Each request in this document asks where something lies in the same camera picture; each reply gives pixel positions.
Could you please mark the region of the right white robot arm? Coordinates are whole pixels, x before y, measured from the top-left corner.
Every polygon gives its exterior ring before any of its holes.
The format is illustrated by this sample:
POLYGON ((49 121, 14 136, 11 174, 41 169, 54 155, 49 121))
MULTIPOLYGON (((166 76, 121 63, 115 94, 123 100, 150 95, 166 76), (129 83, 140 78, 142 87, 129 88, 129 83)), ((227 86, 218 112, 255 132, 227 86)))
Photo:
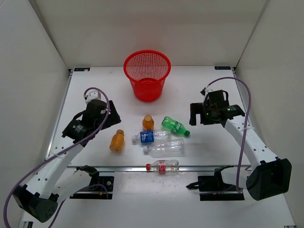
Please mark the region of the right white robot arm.
POLYGON ((203 125, 220 124, 243 148, 250 163, 250 170, 227 165, 216 168, 214 175, 189 184, 188 189, 223 192, 230 186, 246 189, 254 200, 263 200, 288 192, 292 165, 288 159, 280 159, 259 138, 250 124, 245 122, 246 114, 235 104, 230 105, 228 93, 223 90, 203 89, 202 103, 190 105, 190 125, 196 125, 200 115, 203 125))

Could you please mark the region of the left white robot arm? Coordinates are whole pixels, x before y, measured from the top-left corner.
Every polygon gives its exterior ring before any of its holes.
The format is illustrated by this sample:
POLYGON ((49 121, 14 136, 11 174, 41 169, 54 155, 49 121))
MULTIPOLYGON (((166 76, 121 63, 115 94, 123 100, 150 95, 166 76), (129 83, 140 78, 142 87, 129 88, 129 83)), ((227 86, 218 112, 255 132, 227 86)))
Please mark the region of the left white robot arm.
POLYGON ((68 178, 59 178, 70 162, 85 148, 93 132, 109 128, 121 122, 113 101, 108 103, 93 99, 86 109, 76 114, 62 132, 63 139, 71 139, 73 148, 61 147, 62 154, 55 154, 33 173, 33 177, 13 191, 13 198, 20 208, 39 222, 47 222, 55 213, 58 205, 71 195, 88 188, 98 188, 100 179, 97 169, 85 165, 68 178))

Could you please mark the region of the green plastic bottle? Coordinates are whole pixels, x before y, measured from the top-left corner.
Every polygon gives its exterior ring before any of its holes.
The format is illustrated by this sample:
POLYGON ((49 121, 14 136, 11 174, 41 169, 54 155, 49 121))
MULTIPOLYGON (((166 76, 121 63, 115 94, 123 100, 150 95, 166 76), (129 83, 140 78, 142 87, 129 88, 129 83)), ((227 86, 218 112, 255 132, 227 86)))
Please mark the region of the green plastic bottle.
POLYGON ((176 135, 188 137, 190 135, 190 131, 188 131, 183 124, 180 122, 170 118, 169 116, 165 116, 162 123, 162 127, 170 130, 176 135))

